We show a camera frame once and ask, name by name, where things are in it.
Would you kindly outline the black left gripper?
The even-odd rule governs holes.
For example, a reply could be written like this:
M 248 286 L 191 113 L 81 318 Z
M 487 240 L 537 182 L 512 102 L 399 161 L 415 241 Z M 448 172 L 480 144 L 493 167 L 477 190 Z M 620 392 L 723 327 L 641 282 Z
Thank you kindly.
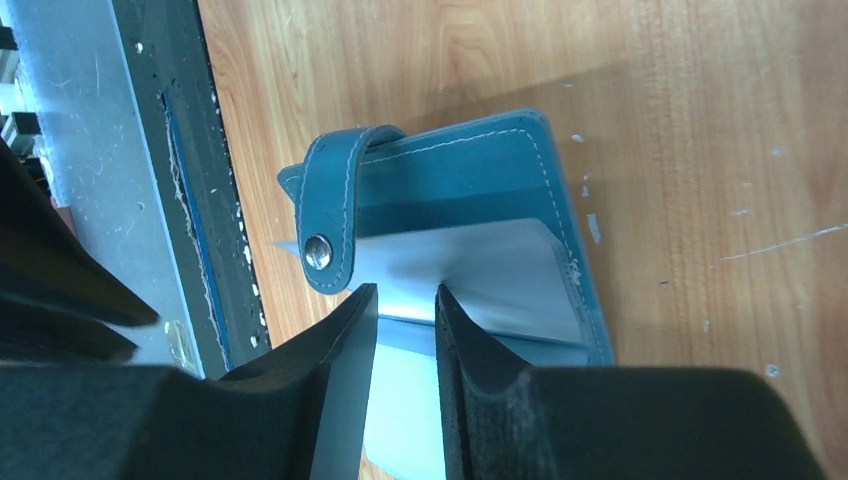
M 158 313 L 81 246 L 7 144 L 1 146 L 1 361 L 129 361 L 116 327 Z

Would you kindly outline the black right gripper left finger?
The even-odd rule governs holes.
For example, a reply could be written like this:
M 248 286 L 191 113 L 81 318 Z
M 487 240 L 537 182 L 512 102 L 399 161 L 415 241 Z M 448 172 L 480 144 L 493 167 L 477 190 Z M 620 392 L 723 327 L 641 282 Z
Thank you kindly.
M 358 474 L 378 290 L 202 380 L 163 366 L 5 367 L 5 479 L 349 479 Z

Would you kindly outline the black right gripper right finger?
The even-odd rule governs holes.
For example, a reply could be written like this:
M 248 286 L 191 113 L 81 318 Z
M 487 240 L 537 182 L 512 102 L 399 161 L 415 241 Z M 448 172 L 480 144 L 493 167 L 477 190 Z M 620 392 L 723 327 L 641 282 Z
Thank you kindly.
M 821 479 L 780 396 L 724 368 L 535 366 L 445 286 L 435 338 L 450 479 Z

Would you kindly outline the blue leather card holder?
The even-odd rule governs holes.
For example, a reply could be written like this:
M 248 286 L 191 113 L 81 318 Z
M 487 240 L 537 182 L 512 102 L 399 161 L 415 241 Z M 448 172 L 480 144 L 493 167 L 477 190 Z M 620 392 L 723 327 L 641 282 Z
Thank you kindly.
M 308 284 L 378 289 L 363 447 L 400 479 L 445 475 L 435 312 L 445 286 L 524 360 L 616 358 L 582 229 L 546 116 L 518 109 L 408 135 L 325 133 L 278 183 L 294 205 Z

